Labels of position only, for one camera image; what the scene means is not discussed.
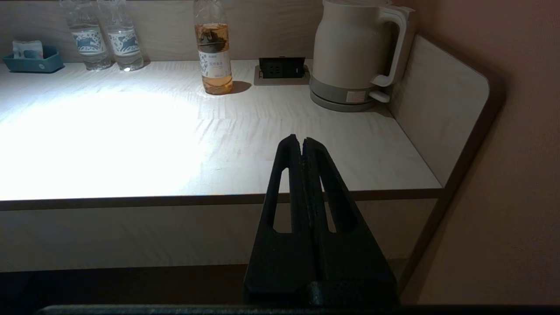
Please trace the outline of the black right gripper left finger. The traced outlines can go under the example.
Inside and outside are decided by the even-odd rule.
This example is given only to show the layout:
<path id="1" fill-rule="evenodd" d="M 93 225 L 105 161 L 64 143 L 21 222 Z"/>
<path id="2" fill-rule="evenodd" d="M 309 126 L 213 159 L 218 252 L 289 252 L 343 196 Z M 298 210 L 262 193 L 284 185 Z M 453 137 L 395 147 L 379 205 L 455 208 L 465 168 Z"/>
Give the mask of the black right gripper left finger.
<path id="1" fill-rule="evenodd" d="M 289 175 L 291 232 L 273 227 L 282 172 Z M 278 144 L 254 246 L 244 278 L 250 305 L 305 305 L 316 277 L 301 148 L 294 134 Z"/>

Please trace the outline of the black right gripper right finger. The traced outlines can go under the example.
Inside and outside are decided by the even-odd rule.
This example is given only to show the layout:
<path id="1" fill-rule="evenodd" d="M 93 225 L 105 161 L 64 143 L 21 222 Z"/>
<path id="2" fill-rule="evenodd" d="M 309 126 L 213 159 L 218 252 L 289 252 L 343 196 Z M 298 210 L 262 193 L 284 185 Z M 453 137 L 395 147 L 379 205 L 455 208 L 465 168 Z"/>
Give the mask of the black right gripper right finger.
<path id="1" fill-rule="evenodd" d="M 316 279 L 312 305 L 398 305 L 397 281 L 326 147 L 304 140 Z"/>

